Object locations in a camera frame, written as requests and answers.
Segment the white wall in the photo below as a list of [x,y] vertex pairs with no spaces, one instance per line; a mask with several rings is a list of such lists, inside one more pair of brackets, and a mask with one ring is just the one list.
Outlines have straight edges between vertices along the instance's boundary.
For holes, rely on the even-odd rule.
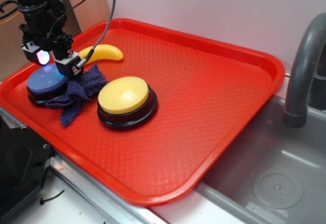
[[304,31],[321,12],[326,0],[117,0],[114,18],[264,51],[290,72]]

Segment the plastic tray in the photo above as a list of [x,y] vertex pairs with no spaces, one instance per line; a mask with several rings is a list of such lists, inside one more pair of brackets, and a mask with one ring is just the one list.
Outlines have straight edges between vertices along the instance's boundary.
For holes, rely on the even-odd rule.
[[[105,23],[74,38],[92,46]],[[0,106],[123,199],[166,203],[193,189],[282,83],[285,70],[271,55],[128,19],[113,20],[101,42],[122,61],[100,61],[108,80],[144,79],[158,96],[155,116],[130,131],[112,131],[97,116],[97,98],[63,128],[60,110],[33,106],[30,64],[0,85]]]

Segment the zip tie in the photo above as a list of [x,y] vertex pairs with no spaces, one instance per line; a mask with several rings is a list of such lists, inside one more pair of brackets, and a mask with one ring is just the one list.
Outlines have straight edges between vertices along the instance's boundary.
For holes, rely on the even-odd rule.
[[56,196],[54,196],[54,197],[52,197],[52,198],[50,198],[50,199],[47,199],[47,200],[43,200],[43,198],[41,198],[41,200],[40,200],[40,205],[44,205],[44,203],[46,202],[46,201],[50,201],[50,200],[54,200],[55,198],[57,198],[57,197],[59,197],[61,194],[63,194],[63,192],[64,192],[64,190],[62,190],[59,194],[57,194]]

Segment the dark blue cloth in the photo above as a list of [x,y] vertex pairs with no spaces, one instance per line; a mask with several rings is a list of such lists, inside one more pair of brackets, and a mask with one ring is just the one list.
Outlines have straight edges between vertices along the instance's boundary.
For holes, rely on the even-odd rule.
[[62,97],[46,101],[45,107],[61,109],[61,124],[68,126],[81,112],[83,104],[99,93],[108,83],[97,64],[86,71],[81,78],[67,81],[67,92]]

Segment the yellow banana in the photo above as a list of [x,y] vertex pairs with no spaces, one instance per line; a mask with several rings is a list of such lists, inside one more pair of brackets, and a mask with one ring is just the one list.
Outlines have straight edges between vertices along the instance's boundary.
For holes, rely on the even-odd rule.
[[[81,59],[85,58],[89,51],[92,49],[91,47],[84,48],[83,50],[79,51],[79,57]],[[91,56],[90,60],[86,64],[89,64],[94,61],[99,60],[122,60],[123,53],[120,49],[115,46],[108,45],[108,44],[99,44],[96,46],[93,55]]]

